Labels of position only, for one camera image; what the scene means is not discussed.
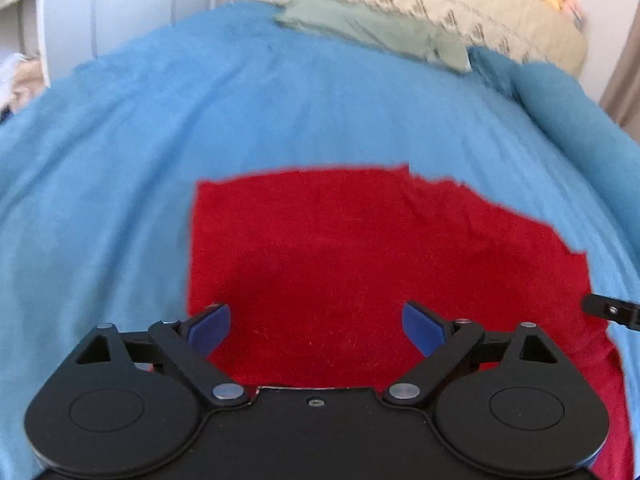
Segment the beige curtain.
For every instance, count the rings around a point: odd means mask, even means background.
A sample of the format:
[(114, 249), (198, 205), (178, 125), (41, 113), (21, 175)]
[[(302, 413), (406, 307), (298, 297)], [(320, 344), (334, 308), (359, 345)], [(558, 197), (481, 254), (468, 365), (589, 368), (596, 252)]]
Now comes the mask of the beige curtain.
[(631, 26), (600, 107), (634, 140), (639, 140), (639, 20)]

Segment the white shelf unit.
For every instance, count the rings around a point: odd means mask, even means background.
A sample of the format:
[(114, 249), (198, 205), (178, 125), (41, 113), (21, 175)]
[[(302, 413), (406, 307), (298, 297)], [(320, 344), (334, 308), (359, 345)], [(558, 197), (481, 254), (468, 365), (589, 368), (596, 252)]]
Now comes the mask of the white shelf unit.
[(50, 84), (44, 0), (1, 0), (1, 110), (15, 114)]

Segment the rolled blue duvet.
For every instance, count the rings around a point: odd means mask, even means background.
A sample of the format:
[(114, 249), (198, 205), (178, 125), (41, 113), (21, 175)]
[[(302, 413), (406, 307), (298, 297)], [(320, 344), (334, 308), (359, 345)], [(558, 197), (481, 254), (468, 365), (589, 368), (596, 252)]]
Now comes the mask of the rolled blue duvet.
[(518, 64), (483, 47), (469, 47), (468, 55), (484, 84), (518, 102), (582, 173), (638, 250), (639, 144), (556, 66)]

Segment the red long-sleeve sweater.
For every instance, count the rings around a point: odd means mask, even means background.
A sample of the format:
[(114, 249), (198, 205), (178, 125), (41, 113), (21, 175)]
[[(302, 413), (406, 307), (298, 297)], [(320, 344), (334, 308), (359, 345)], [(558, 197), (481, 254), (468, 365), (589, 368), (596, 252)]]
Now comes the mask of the red long-sleeve sweater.
[(198, 182), (190, 314), (228, 304), (210, 355), (248, 386), (383, 389), (420, 361), (401, 310), (506, 332), (539, 325), (603, 399), (603, 479), (634, 474), (620, 356), (582, 312), (587, 258), (551, 226), (407, 168), (321, 169)]

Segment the green pillow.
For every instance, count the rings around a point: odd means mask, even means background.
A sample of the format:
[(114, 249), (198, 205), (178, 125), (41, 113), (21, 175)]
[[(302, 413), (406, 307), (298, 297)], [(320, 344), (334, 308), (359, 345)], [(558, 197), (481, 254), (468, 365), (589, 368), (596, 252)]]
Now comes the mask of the green pillow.
[(457, 35), (424, 18), (363, 2), (290, 0), (274, 20), (299, 32), (341, 38), (457, 73), (471, 69), (468, 50)]

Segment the blue bed sheet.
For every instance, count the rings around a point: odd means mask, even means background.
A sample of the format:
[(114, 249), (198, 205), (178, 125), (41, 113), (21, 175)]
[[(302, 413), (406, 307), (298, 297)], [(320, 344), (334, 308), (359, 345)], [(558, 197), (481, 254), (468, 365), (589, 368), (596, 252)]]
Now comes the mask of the blue bed sheet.
[(1, 127), (1, 474), (39, 470), (29, 401), (99, 322), (186, 303), (196, 182), (408, 164), (551, 224), (594, 289), (639, 296), (639, 249), (518, 102), (476, 73), (294, 32), (228, 4), (81, 65)]

